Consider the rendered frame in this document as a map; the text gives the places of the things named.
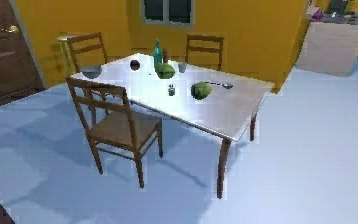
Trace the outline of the green round lettuce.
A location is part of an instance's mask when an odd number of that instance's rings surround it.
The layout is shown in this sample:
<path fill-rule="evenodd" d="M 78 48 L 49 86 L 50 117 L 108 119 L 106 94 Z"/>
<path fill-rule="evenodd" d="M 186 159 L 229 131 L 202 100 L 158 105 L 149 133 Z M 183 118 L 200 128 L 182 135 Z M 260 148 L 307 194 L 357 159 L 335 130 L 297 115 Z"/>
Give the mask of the green round lettuce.
<path fill-rule="evenodd" d="M 160 79 L 171 79 L 175 75 L 175 69 L 168 63 L 159 63 L 155 72 Z"/>
<path fill-rule="evenodd" d="M 191 86 L 191 95 L 196 100 L 205 99 L 212 91 L 209 83 L 199 82 Z"/>

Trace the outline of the white table with brown legs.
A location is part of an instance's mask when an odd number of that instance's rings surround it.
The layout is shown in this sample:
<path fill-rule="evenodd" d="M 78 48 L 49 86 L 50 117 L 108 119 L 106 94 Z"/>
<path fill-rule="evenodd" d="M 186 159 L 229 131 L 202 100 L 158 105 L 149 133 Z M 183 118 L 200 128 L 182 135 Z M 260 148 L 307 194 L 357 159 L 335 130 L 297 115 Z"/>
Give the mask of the white table with brown legs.
<path fill-rule="evenodd" d="M 138 60 L 140 68 L 130 68 Z M 102 66 L 99 77 L 91 82 L 124 87 L 131 102 L 181 121 L 222 139 L 217 178 L 217 196 L 223 196 L 225 167 L 230 145 L 246 130 L 255 129 L 256 115 L 274 84 L 194 65 L 171 79 L 160 79 L 154 70 L 153 58 L 137 53 Z M 191 86 L 199 82 L 230 83 L 225 89 L 211 85 L 211 93 L 203 100 L 191 95 Z M 173 84 L 175 95 L 168 95 Z"/>

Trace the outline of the grey metal spoon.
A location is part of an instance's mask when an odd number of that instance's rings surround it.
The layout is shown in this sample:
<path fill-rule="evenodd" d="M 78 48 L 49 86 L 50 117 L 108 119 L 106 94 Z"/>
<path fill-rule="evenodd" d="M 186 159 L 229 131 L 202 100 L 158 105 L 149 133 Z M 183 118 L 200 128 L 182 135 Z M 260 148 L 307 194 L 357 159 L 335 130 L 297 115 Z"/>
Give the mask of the grey metal spoon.
<path fill-rule="evenodd" d="M 217 86 L 221 86 L 225 89 L 231 89 L 233 88 L 233 84 L 230 83 L 216 83 L 216 82 L 209 82 L 210 85 L 217 85 Z"/>

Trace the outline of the brown wooden chair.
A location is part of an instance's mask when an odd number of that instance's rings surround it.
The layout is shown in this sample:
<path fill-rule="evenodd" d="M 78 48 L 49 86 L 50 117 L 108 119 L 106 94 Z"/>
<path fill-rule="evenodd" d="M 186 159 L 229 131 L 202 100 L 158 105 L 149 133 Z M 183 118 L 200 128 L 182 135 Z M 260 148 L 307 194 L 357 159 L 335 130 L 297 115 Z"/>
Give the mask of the brown wooden chair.
<path fill-rule="evenodd" d="M 103 173 L 100 152 L 132 160 L 144 188 L 142 158 L 154 141 L 163 157 L 162 119 L 132 110 L 124 87 L 73 77 L 66 82 L 98 172 Z"/>
<path fill-rule="evenodd" d="M 217 43 L 219 45 L 219 47 L 214 48 L 214 47 L 205 47 L 205 46 L 194 46 L 191 44 L 192 41 L 213 42 L 213 43 Z M 191 51 L 217 54 L 218 55 L 217 70 L 221 71 L 222 70 L 222 62 L 223 62 L 223 49 L 224 49 L 224 37 L 211 36 L 211 35 L 187 34 L 185 62 L 189 63 L 189 53 Z"/>
<path fill-rule="evenodd" d="M 80 47 L 80 48 L 75 48 L 74 47 L 74 45 L 76 43 L 81 43 L 81 42 L 84 42 L 84 41 L 89 41 L 89 40 L 94 40 L 94 39 L 98 40 L 98 42 L 96 44 L 89 44 L 87 46 L 83 46 L 83 47 Z M 72 63 L 73 63 L 73 66 L 74 66 L 76 72 L 81 71 L 81 66 L 78 63 L 77 56 L 81 55 L 81 54 L 84 54 L 84 53 L 87 53 L 87 52 L 91 52 L 91 51 L 95 51 L 95 50 L 101 50 L 102 55 L 103 55 L 103 59 L 104 59 L 104 63 L 109 62 L 108 54 L 107 54 L 107 51 L 106 51 L 105 46 L 104 46 L 103 37 L 102 37 L 102 34 L 100 32 L 70 37 L 70 38 L 67 39 L 67 45 L 69 47 L 71 58 L 72 58 Z"/>

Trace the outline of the teal glass bottle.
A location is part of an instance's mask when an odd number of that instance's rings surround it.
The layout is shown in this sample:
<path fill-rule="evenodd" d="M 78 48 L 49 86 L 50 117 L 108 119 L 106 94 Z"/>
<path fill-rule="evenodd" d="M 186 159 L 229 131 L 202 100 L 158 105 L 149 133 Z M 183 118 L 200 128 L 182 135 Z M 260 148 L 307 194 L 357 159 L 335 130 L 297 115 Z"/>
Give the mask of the teal glass bottle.
<path fill-rule="evenodd" d="M 155 40 L 155 48 L 153 51 L 154 67 L 157 68 L 163 62 L 163 53 L 160 48 L 160 41 Z"/>

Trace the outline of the grey bowl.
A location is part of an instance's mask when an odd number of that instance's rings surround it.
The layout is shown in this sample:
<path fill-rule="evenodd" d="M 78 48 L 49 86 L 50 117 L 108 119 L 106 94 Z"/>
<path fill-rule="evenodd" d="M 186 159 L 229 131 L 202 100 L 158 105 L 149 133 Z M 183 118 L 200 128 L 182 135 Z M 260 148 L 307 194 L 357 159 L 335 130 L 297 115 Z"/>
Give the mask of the grey bowl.
<path fill-rule="evenodd" d="M 87 66 L 80 69 L 81 73 L 88 79 L 95 79 L 102 73 L 102 67 L 100 65 Z"/>

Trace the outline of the grey framed window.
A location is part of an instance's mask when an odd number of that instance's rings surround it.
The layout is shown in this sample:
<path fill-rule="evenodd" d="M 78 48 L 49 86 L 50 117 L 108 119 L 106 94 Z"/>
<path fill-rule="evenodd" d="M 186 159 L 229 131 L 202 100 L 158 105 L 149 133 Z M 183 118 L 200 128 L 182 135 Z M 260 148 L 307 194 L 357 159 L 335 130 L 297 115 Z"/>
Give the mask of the grey framed window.
<path fill-rule="evenodd" d="M 195 0 L 140 0 L 142 21 L 146 24 L 192 29 Z"/>

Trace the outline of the yellow round stool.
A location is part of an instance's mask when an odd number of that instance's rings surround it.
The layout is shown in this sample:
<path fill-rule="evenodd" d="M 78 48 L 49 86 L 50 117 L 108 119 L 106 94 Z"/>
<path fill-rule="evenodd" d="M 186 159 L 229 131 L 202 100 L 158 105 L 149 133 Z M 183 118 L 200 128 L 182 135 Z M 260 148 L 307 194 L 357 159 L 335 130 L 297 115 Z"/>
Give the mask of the yellow round stool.
<path fill-rule="evenodd" d="M 64 34 L 57 38 L 57 41 L 59 43 L 63 63 L 64 63 L 64 69 L 67 76 L 72 75 L 75 73 L 75 67 L 73 64 L 73 59 L 71 57 L 70 48 L 68 45 L 68 39 L 72 38 L 72 35 L 70 34 Z"/>

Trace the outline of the beige cabinet with grey top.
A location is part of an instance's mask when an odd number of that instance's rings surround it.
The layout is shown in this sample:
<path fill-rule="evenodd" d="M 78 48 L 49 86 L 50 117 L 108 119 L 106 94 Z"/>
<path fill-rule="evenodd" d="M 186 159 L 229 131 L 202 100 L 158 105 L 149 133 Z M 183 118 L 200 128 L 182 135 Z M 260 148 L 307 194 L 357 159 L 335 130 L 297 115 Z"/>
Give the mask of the beige cabinet with grey top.
<path fill-rule="evenodd" d="M 295 67 L 332 76 L 347 76 L 358 57 L 358 18 L 324 16 L 311 21 Z"/>

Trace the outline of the dark brown room door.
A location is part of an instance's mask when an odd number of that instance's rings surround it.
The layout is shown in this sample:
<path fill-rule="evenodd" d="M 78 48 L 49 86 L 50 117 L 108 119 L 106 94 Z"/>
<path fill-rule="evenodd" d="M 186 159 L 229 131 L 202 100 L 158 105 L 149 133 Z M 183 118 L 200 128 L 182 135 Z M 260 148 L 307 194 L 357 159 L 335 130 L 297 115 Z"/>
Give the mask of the dark brown room door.
<path fill-rule="evenodd" d="M 16 25 L 19 32 L 1 31 L 10 25 Z M 0 106 L 44 90 L 12 4 L 0 0 Z"/>

